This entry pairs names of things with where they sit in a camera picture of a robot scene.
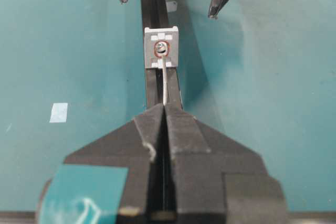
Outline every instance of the white bracket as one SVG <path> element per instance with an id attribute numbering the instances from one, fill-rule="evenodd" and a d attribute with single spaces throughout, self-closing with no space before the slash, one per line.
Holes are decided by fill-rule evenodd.
<path id="1" fill-rule="evenodd" d="M 159 42 L 164 42 L 167 45 L 165 54 L 166 67 L 176 68 L 179 65 L 179 31 L 177 26 L 172 28 L 145 28 L 144 31 L 144 54 L 145 68 L 162 68 L 162 57 L 155 50 L 155 46 Z"/>

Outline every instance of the white wire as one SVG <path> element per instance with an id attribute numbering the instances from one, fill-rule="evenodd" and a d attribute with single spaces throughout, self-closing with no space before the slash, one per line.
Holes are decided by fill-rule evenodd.
<path id="1" fill-rule="evenodd" d="M 168 102 L 168 83 L 167 83 L 167 68 L 166 56 L 162 56 L 162 79 L 163 79 L 163 105 Z"/>

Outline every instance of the white paper square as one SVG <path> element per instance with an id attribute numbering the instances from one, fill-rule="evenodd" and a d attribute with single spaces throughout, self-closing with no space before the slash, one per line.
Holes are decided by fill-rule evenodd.
<path id="1" fill-rule="evenodd" d="M 51 109 L 50 123 L 65 123 L 67 121 L 68 103 L 54 103 Z"/>

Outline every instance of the screw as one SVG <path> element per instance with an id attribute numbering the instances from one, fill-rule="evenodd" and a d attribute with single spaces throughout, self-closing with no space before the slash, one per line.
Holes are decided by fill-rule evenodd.
<path id="1" fill-rule="evenodd" d="M 159 54 L 163 54 L 166 52 L 167 50 L 167 44 L 163 41 L 159 41 L 156 45 L 155 45 L 155 50 L 157 53 Z"/>

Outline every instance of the teal tape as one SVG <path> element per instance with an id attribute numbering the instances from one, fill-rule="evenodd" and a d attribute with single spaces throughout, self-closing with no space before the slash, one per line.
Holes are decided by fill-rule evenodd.
<path id="1" fill-rule="evenodd" d="M 115 223 L 128 168 L 62 165 L 41 206 L 39 223 Z"/>

